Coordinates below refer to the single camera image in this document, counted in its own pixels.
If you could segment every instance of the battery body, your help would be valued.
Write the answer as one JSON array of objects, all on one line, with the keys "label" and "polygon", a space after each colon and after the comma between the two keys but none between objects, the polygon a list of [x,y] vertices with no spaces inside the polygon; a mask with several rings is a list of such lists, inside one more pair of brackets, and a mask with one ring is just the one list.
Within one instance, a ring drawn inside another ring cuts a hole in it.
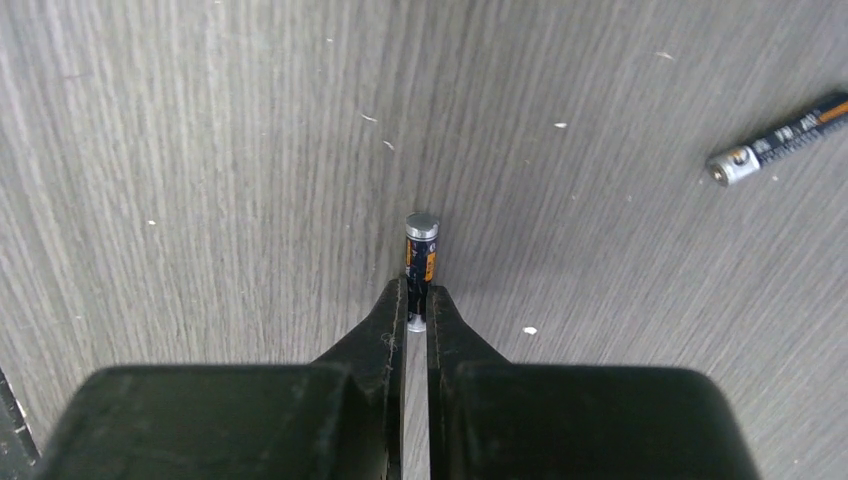
[{"label": "battery body", "polygon": [[720,184],[732,185],[846,124],[848,93],[833,93],[780,128],[707,160],[707,169]]},{"label": "battery body", "polygon": [[425,330],[427,288],[436,271],[436,237],[439,221],[427,213],[406,219],[407,325],[412,332]]}]

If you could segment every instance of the wood grain surface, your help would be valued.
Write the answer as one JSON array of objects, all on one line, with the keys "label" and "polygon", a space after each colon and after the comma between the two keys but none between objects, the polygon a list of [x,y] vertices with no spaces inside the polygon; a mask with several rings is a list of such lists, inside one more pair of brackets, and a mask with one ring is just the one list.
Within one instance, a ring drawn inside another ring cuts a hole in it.
[{"label": "wood grain surface", "polygon": [[311,360],[426,209],[438,283],[510,359],[691,367],[765,478],[848,471],[848,133],[703,171],[848,80],[844,0],[3,12],[0,365],[39,444],[100,367]]}]

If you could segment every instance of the gray wooden surface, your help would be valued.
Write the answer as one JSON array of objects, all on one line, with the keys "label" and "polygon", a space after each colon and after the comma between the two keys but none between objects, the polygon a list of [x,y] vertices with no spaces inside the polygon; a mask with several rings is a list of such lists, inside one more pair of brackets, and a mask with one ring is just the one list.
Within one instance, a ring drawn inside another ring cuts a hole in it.
[{"label": "gray wooden surface", "polygon": [[427,209],[509,358],[695,368],[766,478],[848,471],[848,132],[736,188],[702,169],[848,81],[844,0],[3,12],[0,365],[39,444],[99,367],[310,360]]}]

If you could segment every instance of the battery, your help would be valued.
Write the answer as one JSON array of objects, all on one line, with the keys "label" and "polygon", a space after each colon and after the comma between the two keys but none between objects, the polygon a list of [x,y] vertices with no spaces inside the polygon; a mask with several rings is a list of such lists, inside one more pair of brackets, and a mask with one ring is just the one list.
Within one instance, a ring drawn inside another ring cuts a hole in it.
[{"label": "battery", "polygon": [[406,217],[407,328],[410,332],[423,332],[427,328],[424,305],[427,288],[436,271],[438,235],[439,219],[433,215],[419,212]]},{"label": "battery", "polygon": [[836,92],[800,117],[745,145],[707,160],[707,170],[723,186],[813,143],[848,123],[848,93]]}]

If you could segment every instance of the silver battery end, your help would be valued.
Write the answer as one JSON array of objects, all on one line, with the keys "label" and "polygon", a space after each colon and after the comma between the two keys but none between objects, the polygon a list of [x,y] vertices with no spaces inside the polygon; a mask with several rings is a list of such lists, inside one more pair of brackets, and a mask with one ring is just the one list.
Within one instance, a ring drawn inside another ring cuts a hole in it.
[{"label": "silver battery end", "polygon": [[439,219],[429,213],[418,212],[406,217],[406,236],[418,241],[428,241],[439,235]]},{"label": "silver battery end", "polygon": [[406,329],[412,333],[421,333],[427,330],[427,323],[421,315],[410,313],[406,322]]},{"label": "silver battery end", "polygon": [[710,177],[725,187],[759,169],[760,162],[751,147],[737,147],[707,160]]}]

